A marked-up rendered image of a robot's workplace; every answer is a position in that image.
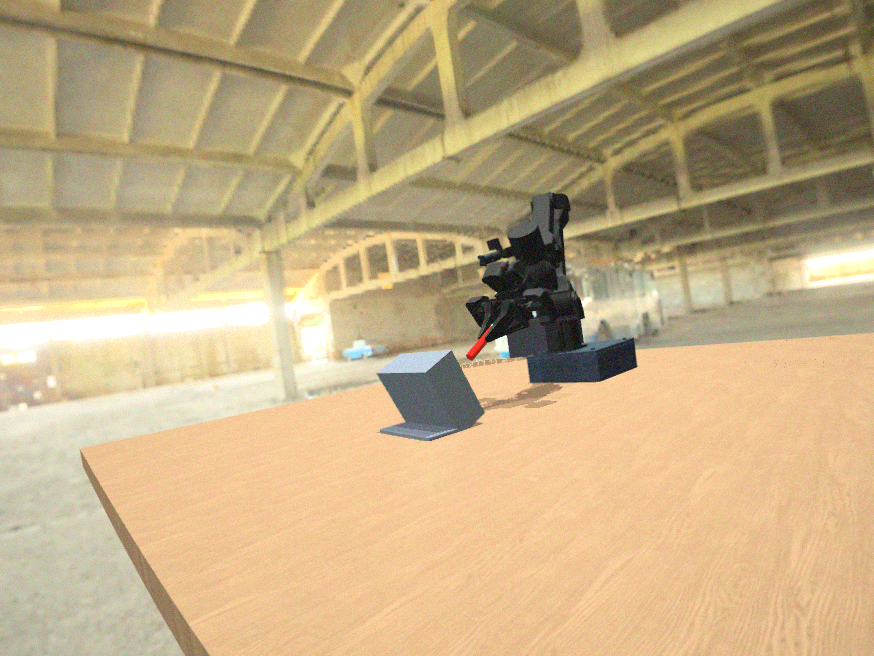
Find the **red peg with white band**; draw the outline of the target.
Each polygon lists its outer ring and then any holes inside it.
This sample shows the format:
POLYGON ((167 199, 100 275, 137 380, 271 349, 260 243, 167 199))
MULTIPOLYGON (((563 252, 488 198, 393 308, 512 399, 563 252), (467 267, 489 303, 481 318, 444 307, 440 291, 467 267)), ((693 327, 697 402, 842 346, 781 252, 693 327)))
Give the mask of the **red peg with white band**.
MULTIPOLYGON (((492 324, 493 325, 493 324, 492 324)), ((492 326, 491 325, 491 326, 492 326)), ((490 326, 490 328, 491 328, 490 326)), ((490 329, 489 328, 489 329, 490 329)), ((467 353, 466 357, 473 361, 473 359, 479 354, 479 352, 484 348, 484 346, 488 343, 484 339, 485 335, 489 331, 489 329, 484 333, 484 335, 478 340, 478 342, 472 347, 472 349, 467 353)))

